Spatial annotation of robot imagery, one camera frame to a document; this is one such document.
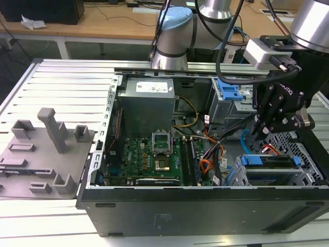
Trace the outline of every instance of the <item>blue cable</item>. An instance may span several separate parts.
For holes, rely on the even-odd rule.
[[[249,129],[246,129],[242,132],[241,136],[240,136],[240,142],[241,142],[241,146],[243,148],[243,150],[245,150],[246,154],[251,154],[250,150],[247,148],[245,141],[243,139],[243,136],[245,135],[245,133],[247,133],[248,131],[250,131]]]

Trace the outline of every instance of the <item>metal grille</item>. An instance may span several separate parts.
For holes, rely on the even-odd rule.
[[[271,143],[277,150],[291,156],[298,156],[302,161],[302,168],[308,169],[315,181],[323,180],[323,176],[315,163],[311,159],[309,153],[306,151],[301,143],[291,142],[291,139],[297,139],[295,132],[284,132],[278,134],[269,134],[265,140],[260,140],[252,144],[251,149],[257,153],[262,153],[264,144]]]

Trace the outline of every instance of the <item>yellow wire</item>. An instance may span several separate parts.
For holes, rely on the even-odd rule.
[[[193,126],[197,122],[198,115],[199,114],[198,114],[196,108],[194,107],[194,105],[192,105],[192,103],[190,101],[188,101],[186,98],[181,97],[181,96],[180,96],[180,98],[186,100],[186,102],[193,108],[193,110],[195,111],[195,120],[192,123],[189,123],[188,125],[173,125],[173,127],[177,127],[177,128],[188,128],[190,126]]]

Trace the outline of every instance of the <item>computer case side panel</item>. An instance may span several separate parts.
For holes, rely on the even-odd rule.
[[[291,233],[329,211],[327,189],[85,189],[100,236]]]

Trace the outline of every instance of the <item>power supply label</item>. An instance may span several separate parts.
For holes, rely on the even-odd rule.
[[[139,81],[136,84],[138,93],[167,93],[168,84],[166,82]]]

